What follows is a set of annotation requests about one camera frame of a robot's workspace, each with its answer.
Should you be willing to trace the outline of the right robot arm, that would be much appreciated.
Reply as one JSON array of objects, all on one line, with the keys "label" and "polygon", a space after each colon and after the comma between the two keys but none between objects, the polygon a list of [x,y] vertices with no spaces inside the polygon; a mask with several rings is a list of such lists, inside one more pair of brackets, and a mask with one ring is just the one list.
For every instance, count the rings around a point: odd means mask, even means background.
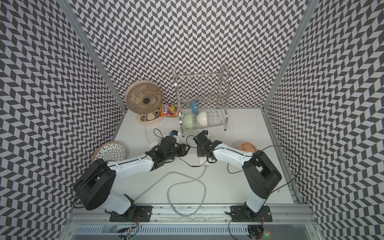
[{"label": "right robot arm", "polygon": [[198,150],[209,160],[223,161],[241,168],[248,181],[252,193],[245,202],[248,212],[260,212],[269,196],[282,180],[280,171],[263,151],[247,153],[231,148],[221,141],[212,142],[204,133],[193,138]]}]

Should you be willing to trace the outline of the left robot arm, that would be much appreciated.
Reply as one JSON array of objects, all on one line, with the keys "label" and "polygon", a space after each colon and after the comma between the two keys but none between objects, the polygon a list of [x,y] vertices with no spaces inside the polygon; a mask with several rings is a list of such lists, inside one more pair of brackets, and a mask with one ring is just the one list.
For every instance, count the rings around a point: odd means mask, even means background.
[{"label": "left robot arm", "polygon": [[143,156],[109,163],[103,159],[95,160],[74,184],[74,200],[79,200],[88,211],[102,208],[125,215],[134,205],[134,200],[126,194],[113,192],[113,185],[129,176],[154,171],[172,159],[184,157],[190,148],[187,144],[178,143],[175,137],[166,136]]}]

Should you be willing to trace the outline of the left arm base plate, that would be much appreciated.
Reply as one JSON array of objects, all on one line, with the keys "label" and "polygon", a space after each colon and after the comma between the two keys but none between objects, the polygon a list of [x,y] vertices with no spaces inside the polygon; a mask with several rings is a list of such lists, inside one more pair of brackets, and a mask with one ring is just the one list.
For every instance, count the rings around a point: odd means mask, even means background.
[{"label": "left arm base plate", "polygon": [[110,222],[123,223],[123,222],[134,222],[137,223],[148,223],[151,219],[153,206],[131,206],[124,214],[119,215],[115,212],[111,213]]}]

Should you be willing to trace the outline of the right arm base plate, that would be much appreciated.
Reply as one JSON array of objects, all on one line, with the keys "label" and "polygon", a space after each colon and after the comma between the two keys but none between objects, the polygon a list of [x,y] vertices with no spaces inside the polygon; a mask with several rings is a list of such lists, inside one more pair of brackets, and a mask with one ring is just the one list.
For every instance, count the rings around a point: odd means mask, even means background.
[{"label": "right arm base plate", "polygon": [[273,221],[269,206],[262,206],[258,212],[253,212],[246,205],[235,205],[230,206],[230,211],[226,212],[226,214],[228,214],[235,223],[270,223]]}]

